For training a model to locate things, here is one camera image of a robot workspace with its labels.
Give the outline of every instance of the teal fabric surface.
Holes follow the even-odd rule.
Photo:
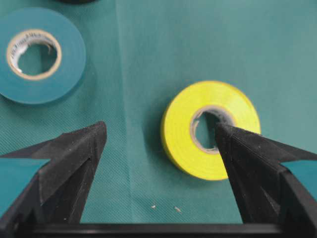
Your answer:
[[[182,173],[160,142],[166,106],[196,81],[234,85],[254,103],[264,136],[316,152],[315,0],[0,5],[0,16],[26,6],[58,11],[85,41],[86,71],[67,97],[37,107],[0,98],[0,153],[107,123],[108,141],[82,222],[241,222],[228,180]]]
[[[20,195],[37,170],[48,161],[0,158],[0,217]]]
[[[299,160],[282,163],[317,201],[317,161]]]

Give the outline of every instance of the small debris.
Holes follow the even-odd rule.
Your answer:
[[[182,212],[178,207],[174,207],[174,209],[177,211],[177,212]]]

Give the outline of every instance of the yellow electrical tape roll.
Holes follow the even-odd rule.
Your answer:
[[[201,179],[226,179],[228,175],[218,149],[205,149],[196,139],[195,120],[203,112],[214,114],[221,122],[260,133],[258,114],[240,90],[218,81],[203,81],[185,88],[164,113],[161,137],[171,161]]]

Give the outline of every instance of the cardboard tape core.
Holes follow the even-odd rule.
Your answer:
[[[201,149],[202,151],[208,153],[208,154],[217,154],[219,153],[219,150],[217,147],[214,148],[205,148],[201,145],[201,143],[198,141],[196,137],[196,128],[199,124],[199,118],[203,113],[210,113],[216,116],[221,123],[226,123],[229,125],[235,125],[234,120],[229,112],[227,112],[224,108],[219,106],[206,106],[201,109],[199,109],[192,117],[192,120],[190,122],[190,135],[194,142],[194,144]]]
[[[57,57],[55,63],[48,71],[38,75],[27,75],[19,68],[18,62],[21,55],[23,55],[33,44],[46,45],[49,51],[51,50],[51,47],[55,48]],[[6,59],[12,71],[18,76],[24,79],[37,81],[45,79],[57,71],[62,59],[62,52],[60,44],[53,35],[43,30],[30,29],[20,32],[13,37],[7,48]]]

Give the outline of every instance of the tape roll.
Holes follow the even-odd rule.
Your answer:
[[[86,64],[84,41],[63,15],[44,8],[17,10],[0,21],[0,94],[24,104],[53,101],[79,81]],[[57,58],[47,72],[32,76],[18,67],[32,44],[54,47]]]
[[[201,179],[226,179],[228,175],[218,149],[206,149],[196,139],[197,119],[203,112],[214,114],[221,122],[260,133],[258,114],[240,90],[218,81],[199,82],[185,88],[164,113],[161,138],[171,161]]]

